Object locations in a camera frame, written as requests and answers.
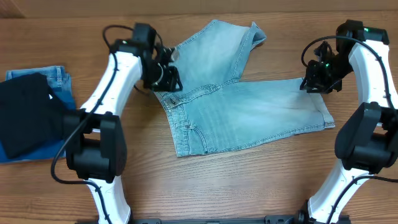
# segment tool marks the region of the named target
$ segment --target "denim shorts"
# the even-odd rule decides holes
[[[183,83],[155,93],[178,157],[228,152],[335,126],[319,94],[300,91],[301,78],[241,82],[250,51],[266,39],[253,22],[211,21],[181,43],[174,63]]]
[[[65,73],[65,68],[63,66],[9,70],[6,72],[6,80],[23,75],[31,75],[33,73],[41,73],[45,75],[47,77],[47,83],[60,100],[63,101],[64,105],[70,110],[76,109],[75,100],[72,97],[72,80],[70,75]],[[0,163],[50,159],[56,155],[63,143],[63,140],[46,142],[43,146],[30,153],[20,155],[14,159],[8,159],[0,142]]]

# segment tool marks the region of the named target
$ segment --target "light blue denim shorts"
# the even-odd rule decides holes
[[[250,51],[266,39],[253,22],[211,21],[181,43],[174,63],[183,83],[155,93],[170,123],[178,157],[228,152],[335,126],[319,94],[301,78],[241,82]]]

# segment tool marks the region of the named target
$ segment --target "seam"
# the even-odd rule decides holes
[[[263,42],[264,41],[264,39],[259,39],[259,40],[257,40],[257,41],[254,41],[253,42],[253,44],[251,44],[252,46],[253,45],[257,45],[257,44],[260,44],[261,42]]]
[[[183,120],[185,121],[185,122],[187,122],[189,125],[190,125],[190,122],[189,122],[189,120],[188,120],[188,117],[187,117],[187,115],[185,114],[185,108],[183,107],[183,104],[180,104],[179,105],[179,110],[181,111],[181,114],[182,114],[182,116],[183,116]]]
[[[182,122],[182,123],[178,123],[175,126],[179,128],[179,127],[189,126],[189,125],[190,125],[190,123],[185,121],[185,122]]]
[[[198,88],[196,88],[196,89],[194,89],[194,90],[192,90],[192,91],[190,91],[190,92],[188,92],[188,93],[186,93],[186,94],[184,94],[184,95],[181,95],[181,96],[179,96],[179,97],[176,97],[176,96],[174,95],[174,93],[172,93],[172,94],[173,94],[174,97],[176,97],[176,98],[178,98],[179,100],[181,100],[181,99],[184,99],[184,98],[189,98],[190,95],[194,95],[196,92],[198,92],[198,91],[200,91],[200,90],[209,89],[209,87],[210,87],[210,88],[218,88],[217,85],[208,84],[208,85],[205,85],[205,86],[198,87]]]
[[[11,71],[7,71],[6,81],[12,79]]]
[[[310,97],[311,102],[315,105],[315,108],[318,110],[319,113],[322,114],[323,124],[325,125],[325,128],[328,128],[328,127],[330,127],[330,126],[334,126],[334,125],[335,125],[335,122],[334,122],[334,121],[326,122],[326,118],[325,118],[325,115],[326,115],[326,114],[324,114],[324,112],[322,112],[322,111],[319,109],[319,105],[318,105],[317,102],[314,101],[313,96],[312,96],[310,93],[307,93],[307,94],[308,94],[308,96]]]
[[[251,31],[251,28],[248,30],[248,34],[246,34],[246,38],[245,38],[245,40],[244,40],[244,42],[243,42],[243,45],[242,45],[241,51],[240,51],[240,53],[239,53],[238,59],[236,59],[236,64],[235,64],[235,68],[234,68],[234,73],[233,73],[233,75],[232,75],[233,77],[235,77],[235,75],[236,75],[236,68],[238,67],[239,59],[241,58],[244,45],[246,44],[246,41],[248,41],[250,31]]]
[[[67,73],[67,82],[68,82],[68,91],[72,93],[72,77],[69,73]]]
[[[205,139],[205,136],[203,135],[203,133],[196,126],[188,126],[187,129],[194,130],[199,134],[199,136],[201,138],[201,143],[203,144],[203,148],[205,150],[204,153],[207,154],[208,148],[207,148],[206,139]]]
[[[166,100],[163,98],[163,96],[162,96],[161,94],[156,95],[156,96],[158,96],[158,99],[159,99],[159,98],[162,99],[162,102],[161,102],[160,104],[163,106],[163,108],[166,109],[166,116],[167,116],[167,119],[170,118],[170,119],[172,120],[172,122],[173,122],[173,127],[171,127],[171,125],[170,125],[170,127],[171,127],[172,137],[173,137],[173,140],[174,140],[174,136],[175,136],[175,135],[176,135],[176,138],[177,138],[177,133],[176,133],[176,132],[177,132],[177,125],[175,124],[175,120],[174,120],[174,116],[173,116],[172,110],[171,110],[171,108],[167,105]],[[178,139],[175,140],[174,148],[175,148],[175,152],[178,153],[178,151],[177,151],[177,149],[178,149]]]
[[[188,155],[191,154],[191,145],[189,145],[189,134],[188,134],[188,130],[186,130],[187,132],[187,147],[188,147]]]
[[[208,93],[203,93],[203,94],[198,95],[198,96],[195,96],[195,97],[181,98],[181,97],[176,97],[176,96],[172,93],[174,97],[176,97],[178,100],[180,100],[180,103],[177,104],[177,105],[175,105],[175,106],[173,106],[172,108],[175,108],[176,106],[180,106],[180,105],[182,105],[182,104],[184,104],[184,103],[189,103],[189,102],[191,102],[192,100],[194,100],[194,99],[196,99],[196,98],[198,98],[198,97],[201,97],[201,96],[204,96],[204,95],[209,95],[209,94],[211,94],[211,93],[214,93],[215,91],[218,91],[218,90],[222,89],[222,88],[223,88],[224,86],[226,86],[226,85],[230,85],[230,84],[237,83],[237,82],[239,82],[239,79],[236,79],[236,78],[231,79],[231,80],[229,80],[229,81],[227,81],[227,82],[224,82],[224,83],[221,84],[221,85],[217,85],[217,86],[215,85],[214,90],[209,91]]]
[[[302,127],[302,128],[292,129],[290,131],[284,131],[284,132],[275,134],[273,136],[269,136],[269,137],[266,137],[264,139],[260,139],[260,140],[257,140],[257,141],[254,141],[254,142],[251,142],[251,143],[248,143],[248,144],[232,147],[232,148],[229,148],[229,149],[223,149],[223,150],[220,150],[220,151],[213,151],[213,152],[219,153],[219,152],[228,152],[228,151],[234,151],[234,150],[240,150],[240,149],[247,149],[249,147],[258,146],[259,143],[261,143],[261,142],[262,142],[261,144],[264,144],[264,143],[273,141],[273,139],[277,140],[277,138],[279,138],[279,137],[282,138],[285,135],[290,134],[290,133],[294,133],[294,132],[297,132],[297,131],[309,131],[311,129],[317,129],[317,128],[320,128],[320,127],[324,127],[324,124],[314,124],[314,125],[310,125],[310,126],[306,126],[306,127]]]
[[[59,67],[59,66],[56,66],[55,67],[55,69],[56,69],[56,71],[57,71],[57,85],[58,85],[58,87],[62,87],[62,75],[63,75],[63,73],[62,73],[62,70],[61,70],[61,68]]]

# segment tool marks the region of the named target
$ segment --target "jeans pocket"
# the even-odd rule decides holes
[[[206,140],[202,132],[195,126],[187,126],[188,147],[190,155],[208,154]]]

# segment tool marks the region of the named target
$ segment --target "black cloth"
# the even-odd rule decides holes
[[[62,138],[66,108],[39,73],[0,83],[0,141],[8,158]]]

